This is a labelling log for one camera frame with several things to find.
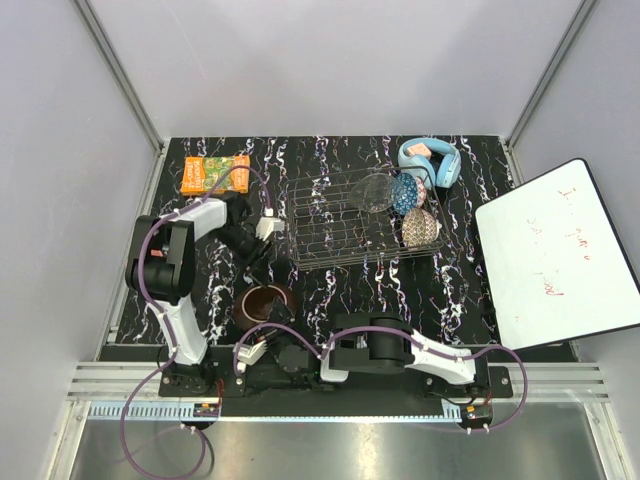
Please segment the wire dish rack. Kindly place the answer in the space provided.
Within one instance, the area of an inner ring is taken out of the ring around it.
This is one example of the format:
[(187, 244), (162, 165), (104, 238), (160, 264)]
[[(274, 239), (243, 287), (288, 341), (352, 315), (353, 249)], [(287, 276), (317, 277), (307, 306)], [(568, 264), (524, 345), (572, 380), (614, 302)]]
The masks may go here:
[(421, 209), (435, 217), (440, 226), (436, 241), (410, 250), (402, 240), (402, 222), (391, 206), (380, 213), (365, 213), (349, 202), (352, 188), (370, 174), (395, 177), (400, 167), (365, 168), (323, 173), (288, 181), (286, 200), (287, 247), (289, 257), (302, 270), (313, 270), (401, 258), (429, 256), (444, 248), (450, 239), (446, 215), (435, 188), (427, 189)]

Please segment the clear glass bowl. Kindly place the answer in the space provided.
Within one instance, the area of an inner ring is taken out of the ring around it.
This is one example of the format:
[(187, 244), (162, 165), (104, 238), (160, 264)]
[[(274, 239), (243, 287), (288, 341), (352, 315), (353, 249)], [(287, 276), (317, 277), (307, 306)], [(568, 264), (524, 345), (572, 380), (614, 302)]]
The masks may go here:
[(375, 173), (359, 181), (349, 193), (349, 202), (365, 213), (380, 213), (392, 204), (394, 177)]

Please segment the blue triangle pattern bowl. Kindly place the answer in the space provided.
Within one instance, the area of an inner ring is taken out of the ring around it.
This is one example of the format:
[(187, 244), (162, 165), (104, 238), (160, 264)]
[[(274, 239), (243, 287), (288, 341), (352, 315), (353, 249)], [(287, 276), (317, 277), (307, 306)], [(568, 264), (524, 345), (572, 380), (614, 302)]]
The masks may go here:
[(392, 207), (401, 216), (414, 208), (421, 208), (426, 200), (427, 189), (424, 182), (409, 173), (400, 173), (392, 185)]

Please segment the beige patterned bowl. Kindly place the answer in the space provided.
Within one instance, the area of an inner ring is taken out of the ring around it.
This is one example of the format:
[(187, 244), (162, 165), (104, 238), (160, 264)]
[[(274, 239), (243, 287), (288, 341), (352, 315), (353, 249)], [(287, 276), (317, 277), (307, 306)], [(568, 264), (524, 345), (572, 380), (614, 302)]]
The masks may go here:
[(439, 232), (438, 221), (424, 209), (413, 208), (403, 218), (402, 240), (410, 250), (432, 244), (437, 240)]

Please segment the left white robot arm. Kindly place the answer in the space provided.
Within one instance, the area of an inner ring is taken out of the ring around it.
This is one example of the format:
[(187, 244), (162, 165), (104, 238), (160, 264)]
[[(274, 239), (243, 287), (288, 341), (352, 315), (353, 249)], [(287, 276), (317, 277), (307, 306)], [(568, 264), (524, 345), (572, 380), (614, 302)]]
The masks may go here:
[(216, 372), (205, 359), (207, 341), (201, 334), (191, 300), (196, 276), (196, 243), (207, 237), (227, 247), (239, 268), (250, 272), (272, 246), (271, 237), (285, 222), (271, 208), (256, 224), (250, 205), (236, 192), (197, 199), (181, 210), (161, 216), (142, 215), (134, 224), (125, 282), (138, 292), (158, 319), (168, 342), (169, 359), (186, 366), (181, 384), (196, 396), (215, 386)]

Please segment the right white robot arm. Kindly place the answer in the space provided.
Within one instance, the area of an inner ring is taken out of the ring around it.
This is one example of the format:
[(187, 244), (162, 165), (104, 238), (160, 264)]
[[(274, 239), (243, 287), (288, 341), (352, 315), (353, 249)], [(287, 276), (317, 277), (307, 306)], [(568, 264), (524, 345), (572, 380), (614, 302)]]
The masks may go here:
[(266, 327), (258, 338), (272, 351), (276, 364), (294, 385), (332, 390), (351, 375), (399, 375), (407, 369), (434, 376), (466, 396), (476, 396), (490, 383), (488, 365), (468, 349), (434, 342), (399, 318), (382, 313), (340, 314), (321, 346), (281, 339), (295, 336), (293, 311), (276, 297), (261, 306), (256, 323)]

